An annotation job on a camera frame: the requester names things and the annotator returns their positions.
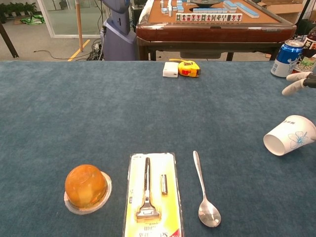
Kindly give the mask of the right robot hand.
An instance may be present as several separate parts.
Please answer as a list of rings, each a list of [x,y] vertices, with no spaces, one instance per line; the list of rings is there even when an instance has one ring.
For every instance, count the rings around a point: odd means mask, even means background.
[[[284,88],[281,92],[284,96],[292,95],[306,87],[316,89],[316,74],[313,72],[290,74],[286,77],[286,80],[291,82],[291,84]]]

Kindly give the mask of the black slanted table leg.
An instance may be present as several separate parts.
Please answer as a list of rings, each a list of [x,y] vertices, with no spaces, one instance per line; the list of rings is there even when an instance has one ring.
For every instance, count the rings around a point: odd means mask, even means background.
[[[4,40],[4,42],[5,42],[6,46],[8,47],[12,57],[13,58],[18,58],[19,55],[18,55],[13,43],[11,42],[11,40],[10,40],[6,30],[5,30],[5,28],[3,27],[1,21],[0,21],[0,34],[1,34],[1,36],[2,36],[2,38]]]

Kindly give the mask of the dark tea bottle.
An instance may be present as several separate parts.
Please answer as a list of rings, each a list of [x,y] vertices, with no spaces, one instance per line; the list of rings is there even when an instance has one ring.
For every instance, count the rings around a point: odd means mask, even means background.
[[[305,38],[303,52],[293,68],[293,73],[309,72],[316,67],[316,27]]]

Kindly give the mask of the razor in yellow blister pack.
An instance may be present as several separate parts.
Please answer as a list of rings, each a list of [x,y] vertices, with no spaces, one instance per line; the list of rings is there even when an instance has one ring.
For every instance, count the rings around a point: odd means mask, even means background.
[[[122,237],[185,237],[174,153],[132,154]]]

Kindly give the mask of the glass door frame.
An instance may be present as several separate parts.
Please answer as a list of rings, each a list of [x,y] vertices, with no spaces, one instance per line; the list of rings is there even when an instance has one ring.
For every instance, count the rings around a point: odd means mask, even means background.
[[[83,38],[99,38],[109,10],[101,0],[37,0],[52,38],[78,38],[76,4],[79,5]]]

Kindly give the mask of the wooden pole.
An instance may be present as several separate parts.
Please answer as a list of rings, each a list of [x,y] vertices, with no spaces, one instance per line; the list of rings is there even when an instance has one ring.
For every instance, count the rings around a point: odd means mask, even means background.
[[[78,37],[79,37],[79,50],[80,50],[80,52],[83,52],[83,38],[82,38],[81,14],[80,14],[79,0],[75,0],[75,5],[76,5],[77,28],[78,28]]]

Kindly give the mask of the green potted plants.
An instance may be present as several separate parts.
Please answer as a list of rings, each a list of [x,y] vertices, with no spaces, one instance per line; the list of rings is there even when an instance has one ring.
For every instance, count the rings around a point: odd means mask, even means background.
[[[0,3],[0,16],[5,18],[15,18],[18,16],[33,15],[37,12],[35,2],[10,2]]]

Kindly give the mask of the green bag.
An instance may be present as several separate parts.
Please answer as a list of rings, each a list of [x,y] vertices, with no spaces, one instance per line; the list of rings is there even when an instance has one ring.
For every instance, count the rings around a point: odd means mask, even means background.
[[[26,18],[22,18],[20,22],[27,25],[40,25],[44,24],[45,20],[42,15],[30,15]]]

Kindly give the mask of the scattered blue-backed mahjong tiles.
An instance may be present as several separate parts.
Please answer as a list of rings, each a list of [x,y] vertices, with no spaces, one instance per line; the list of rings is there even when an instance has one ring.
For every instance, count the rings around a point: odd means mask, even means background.
[[[183,13],[183,0],[159,0],[161,13],[171,17],[175,13]]]

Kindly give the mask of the white floral paper cup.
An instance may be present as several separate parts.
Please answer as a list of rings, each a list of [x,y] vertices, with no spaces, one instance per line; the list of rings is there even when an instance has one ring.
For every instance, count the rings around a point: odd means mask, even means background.
[[[265,147],[276,156],[285,155],[316,140],[316,125],[308,118],[291,115],[263,137]]]

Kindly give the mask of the stainless steel spoon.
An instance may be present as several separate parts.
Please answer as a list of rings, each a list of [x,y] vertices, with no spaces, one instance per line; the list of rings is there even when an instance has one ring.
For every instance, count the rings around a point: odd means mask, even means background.
[[[199,155],[197,151],[193,151],[193,159],[194,159],[194,163],[197,170],[198,178],[199,178],[201,189],[202,189],[202,195],[203,195],[202,202],[200,203],[199,209],[198,209],[198,217],[200,221],[207,227],[215,228],[219,226],[221,223],[221,214],[218,211],[218,209],[207,199]]]

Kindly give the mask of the blue drink can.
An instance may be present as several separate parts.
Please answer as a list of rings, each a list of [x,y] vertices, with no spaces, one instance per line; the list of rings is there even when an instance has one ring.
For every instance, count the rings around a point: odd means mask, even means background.
[[[303,52],[304,43],[289,39],[281,46],[278,55],[271,68],[271,74],[285,78],[291,74],[295,64]]]

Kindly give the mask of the brown mahjong table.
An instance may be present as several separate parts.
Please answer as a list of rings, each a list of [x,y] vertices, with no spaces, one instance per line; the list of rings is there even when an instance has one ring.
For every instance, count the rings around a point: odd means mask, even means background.
[[[296,25],[251,0],[231,2],[242,3],[259,17],[237,10],[242,15],[237,22],[177,21],[176,12],[162,13],[160,0],[148,0],[136,26],[140,60],[155,51],[178,51],[194,58],[226,52],[229,61],[235,52],[262,52],[274,60],[283,42],[294,36]]]

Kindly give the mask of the cardboard box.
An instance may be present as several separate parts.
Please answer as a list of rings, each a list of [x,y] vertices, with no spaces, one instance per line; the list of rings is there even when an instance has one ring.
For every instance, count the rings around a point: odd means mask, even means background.
[[[291,23],[297,23],[306,3],[307,0],[260,0],[258,5]],[[316,21],[316,0],[310,0],[302,19]]]

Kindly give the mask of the double blue-backed tile stack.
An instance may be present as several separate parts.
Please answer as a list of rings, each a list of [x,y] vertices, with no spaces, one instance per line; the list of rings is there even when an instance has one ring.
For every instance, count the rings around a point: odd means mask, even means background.
[[[230,0],[224,0],[223,1],[224,8],[228,9],[229,11],[233,11],[237,9],[237,5]]]

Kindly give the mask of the orange jelly cup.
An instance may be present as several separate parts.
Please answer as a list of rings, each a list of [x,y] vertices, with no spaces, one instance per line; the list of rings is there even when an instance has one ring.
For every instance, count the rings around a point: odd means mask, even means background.
[[[64,203],[76,215],[86,215],[102,208],[112,192],[108,174],[92,164],[81,164],[65,180]]]

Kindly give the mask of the long blue-backed mahjong tile row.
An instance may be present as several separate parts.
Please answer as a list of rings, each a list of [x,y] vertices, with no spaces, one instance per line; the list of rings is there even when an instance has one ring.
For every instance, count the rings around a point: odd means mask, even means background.
[[[245,13],[251,18],[259,18],[260,16],[257,12],[253,11],[252,9],[248,8],[247,6],[245,6],[244,4],[240,2],[236,2],[235,5],[240,11],[242,11],[243,13]]]

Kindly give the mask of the white rectangular charger box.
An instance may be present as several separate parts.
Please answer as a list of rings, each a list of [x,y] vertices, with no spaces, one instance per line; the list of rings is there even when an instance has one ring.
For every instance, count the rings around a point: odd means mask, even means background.
[[[162,71],[162,76],[166,78],[177,78],[178,77],[178,65],[177,62],[165,62]]]

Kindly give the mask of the yellow tape measure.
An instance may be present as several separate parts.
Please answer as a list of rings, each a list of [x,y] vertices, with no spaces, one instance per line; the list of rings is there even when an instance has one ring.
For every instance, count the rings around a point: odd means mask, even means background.
[[[201,69],[195,61],[174,58],[169,61],[178,63],[178,73],[182,76],[197,78],[201,74]]]

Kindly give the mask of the purple grey robot base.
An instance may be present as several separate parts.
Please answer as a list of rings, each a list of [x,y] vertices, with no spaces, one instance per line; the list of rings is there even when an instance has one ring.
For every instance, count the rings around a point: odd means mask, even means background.
[[[139,52],[136,34],[130,28],[130,0],[102,0],[111,10],[104,22],[103,51],[107,61],[137,61]]]

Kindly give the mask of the short blue-backed mahjong tile row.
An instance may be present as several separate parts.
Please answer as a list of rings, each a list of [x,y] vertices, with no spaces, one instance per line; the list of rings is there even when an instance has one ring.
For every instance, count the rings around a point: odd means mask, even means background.
[[[193,8],[194,13],[228,13],[226,8]]]

